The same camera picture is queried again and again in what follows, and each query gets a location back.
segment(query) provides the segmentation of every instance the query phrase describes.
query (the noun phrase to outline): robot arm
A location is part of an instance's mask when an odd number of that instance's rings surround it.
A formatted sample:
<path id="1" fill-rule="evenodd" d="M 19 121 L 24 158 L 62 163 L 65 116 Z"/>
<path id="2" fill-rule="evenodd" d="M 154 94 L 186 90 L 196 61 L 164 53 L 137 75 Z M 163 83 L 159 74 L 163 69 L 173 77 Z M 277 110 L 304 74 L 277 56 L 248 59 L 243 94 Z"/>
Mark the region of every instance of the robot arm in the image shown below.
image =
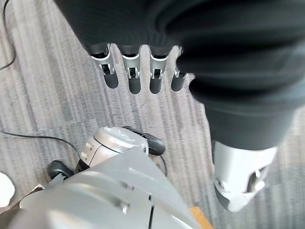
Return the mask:
<path id="1" fill-rule="evenodd" d="M 163 153 L 163 142 L 128 128 L 99 128 L 80 153 L 88 167 L 64 181 L 59 173 L 45 190 L 25 197 L 10 228 L 199 229 L 148 157 Z"/>

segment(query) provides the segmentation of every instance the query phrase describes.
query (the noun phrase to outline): gray carpet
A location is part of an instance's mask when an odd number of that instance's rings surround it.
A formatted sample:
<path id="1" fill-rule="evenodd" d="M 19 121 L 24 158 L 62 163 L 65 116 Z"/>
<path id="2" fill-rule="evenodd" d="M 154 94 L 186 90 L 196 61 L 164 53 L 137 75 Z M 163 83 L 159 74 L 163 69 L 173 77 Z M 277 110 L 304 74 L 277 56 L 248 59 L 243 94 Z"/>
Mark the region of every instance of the gray carpet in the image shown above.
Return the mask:
<path id="1" fill-rule="evenodd" d="M 213 187 L 209 128 L 204 107 L 184 88 L 172 92 L 177 50 L 171 53 L 162 92 L 149 92 L 147 47 L 142 48 L 142 91 L 128 91 L 116 47 L 119 87 L 109 89 L 52 0 L 11 0 L 8 23 L 18 58 L 0 72 L 0 126 L 20 134 L 65 138 L 81 149 L 98 126 L 131 125 L 166 142 L 169 180 L 189 206 L 198 205 L 215 228 L 300 229 L 305 219 L 305 112 L 300 112 L 270 171 L 266 189 L 241 212 L 218 203 Z M 0 65 L 10 59 L 0 22 Z M 46 166 L 75 152 L 52 140 L 0 136 L 0 171 L 16 185 L 14 201 L 48 180 Z"/>

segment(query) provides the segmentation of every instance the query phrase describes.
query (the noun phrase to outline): black wire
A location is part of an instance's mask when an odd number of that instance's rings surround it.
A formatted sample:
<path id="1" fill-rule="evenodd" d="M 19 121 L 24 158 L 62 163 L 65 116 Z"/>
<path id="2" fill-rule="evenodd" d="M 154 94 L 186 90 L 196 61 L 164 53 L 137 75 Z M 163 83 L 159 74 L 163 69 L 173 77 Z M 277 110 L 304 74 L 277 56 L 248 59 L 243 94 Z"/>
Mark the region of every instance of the black wire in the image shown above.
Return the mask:
<path id="1" fill-rule="evenodd" d="M 3 133 L 5 135 L 11 135 L 11 136 L 16 136 L 16 137 L 28 137 L 28 138 L 47 138 L 47 139 L 53 139 L 53 140 L 57 140 L 57 141 L 62 141 L 64 143 L 67 143 L 68 145 L 70 145 L 76 152 L 77 151 L 77 148 L 70 142 L 64 140 L 64 139 L 61 139 L 59 137 L 52 137 L 52 136 L 39 136 L 39 135 L 18 135 L 18 134 L 12 134 L 12 133 L 9 133 L 9 132 L 6 132 L 4 130 L 0 130 L 0 133 Z"/>
<path id="2" fill-rule="evenodd" d="M 4 65 L 3 67 L 0 67 L 0 71 L 10 67 L 15 62 L 16 57 L 17 57 L 14 40 L 10 36 L 9 29 L 8 29 L 8 26 L 7 26 L 7 23 L 6 23 L 6 17 L 5 17 L 6 7 L 7 7 L 8 3 L 9 3 L 9 1 L 10 0 L 6 0 L 5 3 L 4 3 L 4 6 L 3 6 L 3 23 L 4 23 L 4 30 L 5 30 L 6 37 L 7 37 L 8 41 L 9 41 L 9 44 L 10 44 L 10 49 L 11 49 L 13 58 L 12 58 L 11 62 L 9 62 L 8 64 Z"/>
<path id="3" fill-rule="evenodd" d="M 160 155 L 160 158 L 162 159 L 162 161 L 163 161 L 163 164 L 164 164 L 164 168 L 165 168 L 165 176 L 167 177 L 167 165 L 166 165 L 166 162 L 165 162 L 165 160 L 164 160 L 164 158 L 163 158 L 163 156 L 162 155 Z"/>

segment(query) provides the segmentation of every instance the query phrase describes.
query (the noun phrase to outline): white object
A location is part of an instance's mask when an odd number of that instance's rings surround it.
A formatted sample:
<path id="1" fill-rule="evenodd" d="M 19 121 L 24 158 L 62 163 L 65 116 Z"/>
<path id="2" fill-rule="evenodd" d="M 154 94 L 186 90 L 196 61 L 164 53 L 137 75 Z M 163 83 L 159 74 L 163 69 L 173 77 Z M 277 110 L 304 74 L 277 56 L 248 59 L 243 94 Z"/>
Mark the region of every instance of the white object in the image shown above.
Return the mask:
<path id="1" fill-rule="evenodd" d="M 264 179 L 276 152 L 277 147 L 245 150 L 215 142 L 214 184 L 223 196 L 219 202 L 225 209 L 239 211 L 264 188 Z"/>
<path id="2" fill-rule="evenodd" d="M 7 175 L 0 172 L 0 208 L 7 207 L 15 193 L 15 186 Z"/>

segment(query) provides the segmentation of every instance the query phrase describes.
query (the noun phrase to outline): floor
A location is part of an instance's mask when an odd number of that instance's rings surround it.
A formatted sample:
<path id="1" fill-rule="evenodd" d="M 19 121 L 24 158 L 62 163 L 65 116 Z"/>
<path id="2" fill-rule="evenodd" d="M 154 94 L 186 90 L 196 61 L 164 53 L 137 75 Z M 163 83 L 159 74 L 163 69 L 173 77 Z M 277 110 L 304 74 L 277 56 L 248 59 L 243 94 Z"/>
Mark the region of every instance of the floor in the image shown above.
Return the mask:
<path id="1" fill-rule="evenodd" d="M 130 125 L 166 142 L 169 180 L 189 206 L 203 210 L 214 228 L 304 228 L 305 110 L 298 112 L 280 146 L 264 191 L 232 214 L 214 194 L 209 127 L 204 106 L 188 91 L 192 77 L 180 92 L 170 89 L 176 49 L 167 64 L 162 92 L 153 95 L 148 50 L 142 48 L 142 91 L 132 95 L 116 47 L 112 50 L 119 87 L 109 89 L 52 0 L 12 0 L 7 13 L 18 58 L 0 72 L 1 129 L 62 137 L 80 150 L 98 126 Z M 0 32 L 2 66 L 10 59 L 2 22 Z M 47 182 L 46 166 L 52 160 L 74 167 L 78 158 L 70 147 L 52 140 L 1 135 L 0 146 L 0 171 L 16 186 L 14 201 Z"/>

